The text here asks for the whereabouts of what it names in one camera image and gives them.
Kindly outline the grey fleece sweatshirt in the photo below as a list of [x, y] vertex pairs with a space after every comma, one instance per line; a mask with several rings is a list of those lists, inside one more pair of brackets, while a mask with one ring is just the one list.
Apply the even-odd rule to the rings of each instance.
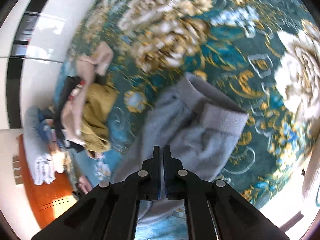
[[248, 114], [232, 99], [191, 73], [167, 88], [112, 180], [124, 181], [152, 157], [154, 146], [168, 145], [173, 158], [202, 180], [213, 181], [233, 152]]

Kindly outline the blue patterned clothes pile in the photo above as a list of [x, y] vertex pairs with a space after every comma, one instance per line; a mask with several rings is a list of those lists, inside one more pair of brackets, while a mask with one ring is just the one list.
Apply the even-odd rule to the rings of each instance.
[[54, 126], [54, 112], [50, 108], [39, 110], [38, 133], [50, 151], [61, 150], [61, 143], [58, 141]]

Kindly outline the mustard yellow knit sweater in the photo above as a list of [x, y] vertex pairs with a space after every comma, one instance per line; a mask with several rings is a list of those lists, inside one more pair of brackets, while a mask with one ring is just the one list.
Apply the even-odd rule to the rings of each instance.
[[110, 86], [90, 85], [81, 121], [81, 136], [86, 150], [105, 152], [111, 149], [106, 121], [117, 97], [118, 92]]

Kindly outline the dark navy garment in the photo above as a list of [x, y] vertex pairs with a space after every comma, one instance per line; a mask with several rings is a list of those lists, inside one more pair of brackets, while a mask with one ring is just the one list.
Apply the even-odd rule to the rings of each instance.
[[72, 141], [69, 141], [65, 138], [62, 131], [63, 127], [61, 124], [61, 112], [66, 102], [68, 101], [70, 93], [79, 83], [80, 83], [80, 77], [78, 76], [66, 77], [65, 83], [60, 93], [60, 97], [58, 98], [58, 101], [54, 107], [54, 127], [55, 127], [57, 142], [60, 145], [62, 145], [63, 148], [74, 149], [76, 152], [83, 151], [84, 147]]

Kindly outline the pink beige garment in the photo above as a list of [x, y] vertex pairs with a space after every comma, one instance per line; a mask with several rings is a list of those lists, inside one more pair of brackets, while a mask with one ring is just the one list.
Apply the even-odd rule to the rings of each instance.
[[61, 112], [61, 124], [65, 130], [66, 139], [84, 146], [81, 137], [81, 122], [87, 91], [97, 75], [104, 75], [113, 59], [113, 51], [106, 42], [100, 42], [95, 52], [76, 58], [76, 71], [80, 82], [69, 94]]

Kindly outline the teal floral bedspread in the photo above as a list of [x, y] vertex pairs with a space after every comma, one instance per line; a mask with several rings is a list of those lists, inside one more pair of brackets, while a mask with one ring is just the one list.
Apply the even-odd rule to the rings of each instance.
[[111, 149], [71, 155], [91, 185], [112, 180], [167, 88], [191, 73], [247, 112], [222, 179], [256, 208], [289, 181], [315, 143], [319, 29], [300, 0], [96, 0], [73, 37], [57, 80], [78, 76], [76, 58], [100, 42], [113, 59], [93, 83], [118, 92], [106, 125]]

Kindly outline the orange wooden bed frame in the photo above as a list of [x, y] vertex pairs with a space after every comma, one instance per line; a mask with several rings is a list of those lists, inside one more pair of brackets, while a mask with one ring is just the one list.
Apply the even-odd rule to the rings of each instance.
[[67, 174], [57, 173], [51, 184], [35, 185], [27, 164], [23, 135], [17, 137], [23, 185], [30, 208], [41, 229], [76, 203]]

